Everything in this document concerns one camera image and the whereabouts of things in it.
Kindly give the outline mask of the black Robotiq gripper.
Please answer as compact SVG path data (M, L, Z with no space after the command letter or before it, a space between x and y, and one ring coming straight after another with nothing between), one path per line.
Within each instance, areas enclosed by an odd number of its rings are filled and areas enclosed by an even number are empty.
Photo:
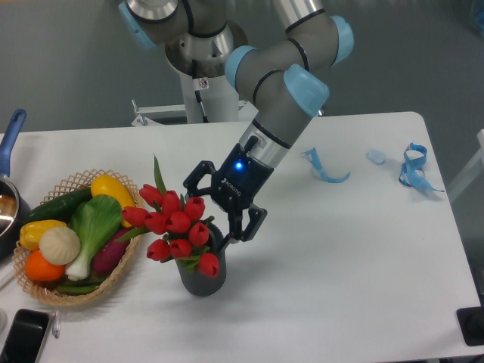
M252 203L273 172L272 167L252 158L240 144L236 144L219 170L212 161L201 160L183 181L188 197L210 195L228 214L229 232L216 247L217 253L224 251L229 244L255 237L268 211ZM206 175L211 175L211 184L198 188ZM249 217L246 227L243 226L244 209Z

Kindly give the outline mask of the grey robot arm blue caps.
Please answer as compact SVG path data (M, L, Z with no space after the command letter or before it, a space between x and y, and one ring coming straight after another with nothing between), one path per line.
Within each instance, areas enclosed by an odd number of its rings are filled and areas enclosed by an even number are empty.
M250 47L224 1L122 1L119 11L140 45L162 45L179 74L190 123L235 120L240 100L257 113L224 163L203 161L185 179L191 197L208 195L228 216L216 246L251 240L266 217L253 200L326 102L318 73L352 52L349 24L320 1L277 1L284 41Z

